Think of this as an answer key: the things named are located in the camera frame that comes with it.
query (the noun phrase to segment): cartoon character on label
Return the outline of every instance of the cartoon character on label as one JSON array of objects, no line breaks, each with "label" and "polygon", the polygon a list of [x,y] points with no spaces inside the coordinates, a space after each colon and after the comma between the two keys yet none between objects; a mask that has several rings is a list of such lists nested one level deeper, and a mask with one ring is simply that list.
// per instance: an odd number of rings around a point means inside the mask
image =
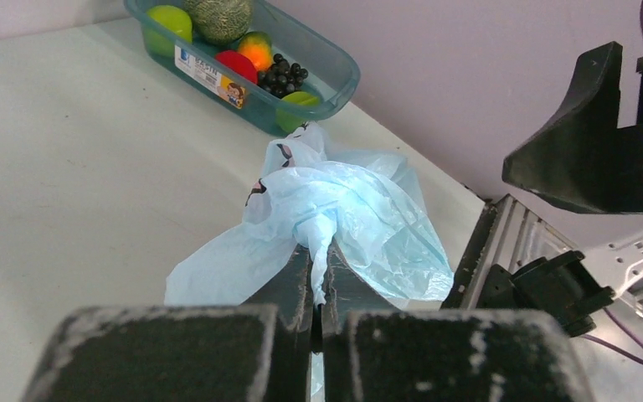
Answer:
[{"label": "cartoon character on label", "polygon": [[235,84],[234,82],[228,83],[227,88],[219,86],[218,95],[220,95],[221,98],[227,100],[228,103],[233,106],[237,106],[238,108],[243,106],[245,91],[243,90],[242,86]]}]

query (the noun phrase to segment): red fruit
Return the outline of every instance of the red fruit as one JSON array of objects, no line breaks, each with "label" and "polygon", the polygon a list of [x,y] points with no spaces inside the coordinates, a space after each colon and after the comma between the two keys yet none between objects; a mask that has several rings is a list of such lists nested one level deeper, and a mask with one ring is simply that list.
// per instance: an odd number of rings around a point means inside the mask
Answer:
[{"label": "red fruit", "polygon": [[257,85],[257,70],[247,57],[234,50],[225,50],[216,54],[215,59]]}]

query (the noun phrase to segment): bunch of grapes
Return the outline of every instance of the bunch of grapes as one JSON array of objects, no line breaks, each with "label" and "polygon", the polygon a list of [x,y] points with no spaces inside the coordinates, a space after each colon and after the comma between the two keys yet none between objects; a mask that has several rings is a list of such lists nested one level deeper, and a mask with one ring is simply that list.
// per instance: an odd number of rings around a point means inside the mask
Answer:
[{"label": "bunch of grapes", "polygon": [[257,73],[258,86],[280,99],[301,90],[309,71],[298,63],[290,64],[279,53],[272,57],[272,61],[274,63],[267,71]]}]

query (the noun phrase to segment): teal plastic container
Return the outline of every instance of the teal plastic container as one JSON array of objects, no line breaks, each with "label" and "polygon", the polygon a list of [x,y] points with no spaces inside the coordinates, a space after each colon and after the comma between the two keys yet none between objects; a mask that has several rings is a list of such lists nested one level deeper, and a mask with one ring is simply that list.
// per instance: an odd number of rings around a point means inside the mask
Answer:
[{"label": "teal plastic container", "polygon": [[[182,3],[183,0],[125,0],[124,2],[129,13],[141,23],[142,37],[150,38],[158,34],[161,35],[160,39],[169,40],[180,48],[173,56],[164,56],[161,55],[161,51],[147,48],[152,59],[262,131],[278,137],[287,135],[275,122],[277,111],[298,116],[303,121],[327,119],[340,111],[356,91],[358,81],[361,79],[361,71],[348,53],[283,13],[279,8],[264,0],[255,0],[250,30],[268,33],[272,38],[273,53],[281,53],[290,63],[296,62],[306,68],[309,71],[309,77],[301,90],[318,96],[321,101],[315,106],[299,106],[274,97],[213,58],[224,50],[236,49],[237,43],[226,47],[213,46],[204,42],[194,29],[193,42],[190,44],[147,15],[147,10],[154,6],[165,4],[182,8]],[[186,65],[182,65],[182,62],[196,64],[199,63],[197,60],[245,88],[248,95],[242,108],[232,106],[220,98],[218,93],[212,92],[204,85],[205,82],[203,84],[200,82],[200,76],[197,80],[192,78],[191,70],[188,72],[182,70],[187,68]]]}]

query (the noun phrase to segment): product label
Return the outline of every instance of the product label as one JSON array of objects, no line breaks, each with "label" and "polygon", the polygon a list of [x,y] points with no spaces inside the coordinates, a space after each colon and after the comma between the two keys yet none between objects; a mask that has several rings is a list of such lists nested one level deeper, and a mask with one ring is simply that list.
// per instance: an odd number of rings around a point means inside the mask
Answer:
[{"label": "product label", "polygon": [[185,49],[176,45],[174,55],[176,67],[193,78],[200,85],[220,96],[224,101],[238,109],[243,107],[245,99],[245,88],[236,84],[230,78],[222,75],[211,64],[190,54]]}]

